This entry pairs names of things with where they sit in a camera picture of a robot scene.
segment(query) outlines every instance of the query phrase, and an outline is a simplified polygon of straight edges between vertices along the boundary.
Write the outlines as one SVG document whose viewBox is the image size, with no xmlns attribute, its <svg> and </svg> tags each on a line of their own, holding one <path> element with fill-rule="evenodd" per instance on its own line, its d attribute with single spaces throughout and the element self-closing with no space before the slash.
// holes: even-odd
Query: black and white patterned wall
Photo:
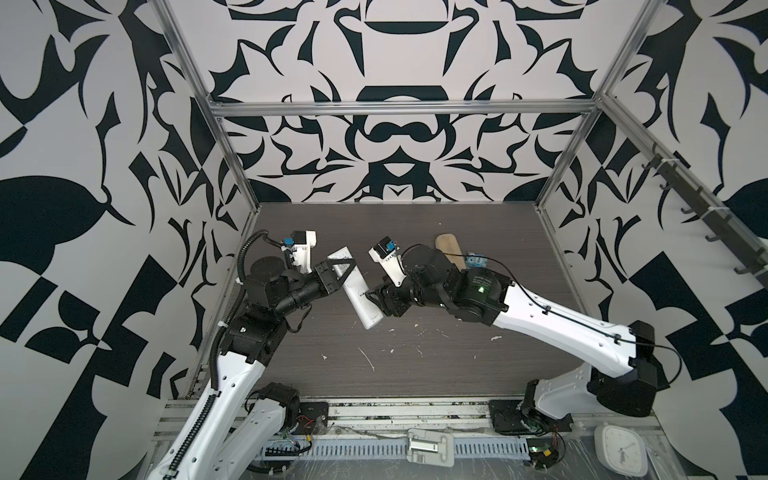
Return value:
<svg viewBox="0 0 768 480">
<path fill-rule="evenodd" d="M 768 238 L 768 5 L 670 0 L 617 96 Z M 643 320 L 683 356 L 654 411 L 702 475 L 768 475 L 768 292 L 603 116 L 546 206 L 593 315 Z M 673 354 L 660 352 L 667 376 Z"/>
<path fill-rule="evenodd" d="M 248 206 L 152 8 L 0 5 L 3 478 L 135 478 Z"/>
<path fill-rule="evenodd" d="M 642 1 L 171 4 L 227 103 L 590 98 Z M 231 118 L 227 130 L 261 201 L 532 201 L 576 117 Z"/>
<path fill-rule="evenodd" d="M 535 200 L 578 114 L 228 118 L 261 201 Z"/>
</svg>

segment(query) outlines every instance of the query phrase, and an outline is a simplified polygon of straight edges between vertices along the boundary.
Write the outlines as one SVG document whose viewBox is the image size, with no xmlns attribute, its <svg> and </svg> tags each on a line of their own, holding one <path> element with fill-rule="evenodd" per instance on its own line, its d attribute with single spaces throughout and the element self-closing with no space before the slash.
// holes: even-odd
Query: white debris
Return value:
<svg viewBox="0 0 768 480">
<path fill-rule="evenodd" d="M 368 364 L 369 364 L 369 365 L 371 365 L 371 370 L 373 370 L 373 371 L 375 372 L 375 371 L 376 371 L 376 368 L 375 368 L 375 366 L 373 366 L 373 364 L 371 363 L 371 359 L 370 359 L 370 358 L 368 358 L 368 356 L 366 355 L 366 353 L 365 353 L 365 352 L 363 352 L 363 350 L 362 350 L 360 347 L 357 347 L 357 349 L 360 351 L 360 353 L 362 353 L 362 356 L 364 356 L 364 357 L 366 358 L 366 360 L 368 360 Z"/>
</svg>

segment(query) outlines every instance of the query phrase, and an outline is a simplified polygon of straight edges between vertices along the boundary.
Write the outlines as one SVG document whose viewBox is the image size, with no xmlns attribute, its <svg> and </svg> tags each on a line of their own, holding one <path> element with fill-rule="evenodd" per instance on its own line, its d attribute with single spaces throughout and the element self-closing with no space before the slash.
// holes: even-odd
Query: dark wooden table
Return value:
<svg viewBox="0 0 768 480">
<path fill-rule="evenodd" d="M 439 234 L 453 233 L 465 253 L 504 262 L 526 287 L 576 309 L 530 204 L 264 204 L 256 228 L 276 240 L 293 230 L 316 230 L 313 263 L 348 246 L 369 287 L 384 275 L 368 254 L 383 237 L 405 248 L 434 246 Z M 246 271 L 266 255 L 280 254 L 256 242 Z M 488 266 L 503 272 L 493 262 Z M 300 316 L 294 313 L 289 321 L 295 325 Z M 302 396 L 513 395 L 523 393 L 529 380 L 560 375 L 579 363 L 529 336 L 463 323 L 438 309 L 412 306 L 402 318 L 385 318 L 365 330 L 338 292 L 313 304 L 301 332 L 286 335 L 259 385 L 285 383 Z"/>
</svg>

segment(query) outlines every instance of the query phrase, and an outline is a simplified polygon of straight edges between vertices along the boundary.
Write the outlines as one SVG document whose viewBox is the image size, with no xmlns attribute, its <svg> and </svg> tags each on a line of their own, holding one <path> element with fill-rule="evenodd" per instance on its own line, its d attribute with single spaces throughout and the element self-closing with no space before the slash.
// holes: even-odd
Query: clock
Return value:
<svg viewBox="0 0 768 480">
<path fill-rule="evenodd" d="M 636 432 L 615 425 L 601 425 L 594 430 L 598 460 L 606 468 L 628 477 L 648 473 L 645 442 Z"/>
</svg>

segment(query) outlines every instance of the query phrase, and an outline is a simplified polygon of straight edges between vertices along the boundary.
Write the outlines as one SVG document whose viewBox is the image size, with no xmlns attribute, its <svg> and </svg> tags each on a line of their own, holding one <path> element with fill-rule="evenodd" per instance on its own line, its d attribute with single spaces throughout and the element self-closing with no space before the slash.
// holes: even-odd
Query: blue connector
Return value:
<svg viewBox="0 0 768 480">
<path fill-rule="evenodd" d="M 482 255 L 471 257 L 471 255 L 478 255 L 477 253 L 473 252 L 467 252 L 467 257 L 465 258 L 465 263 L 467 264 L 467 268 L 472 268 L 474 266 L 482 266 L 486 267 L 488 265 L 488 259 L 485 258 Z"/>
</svg>

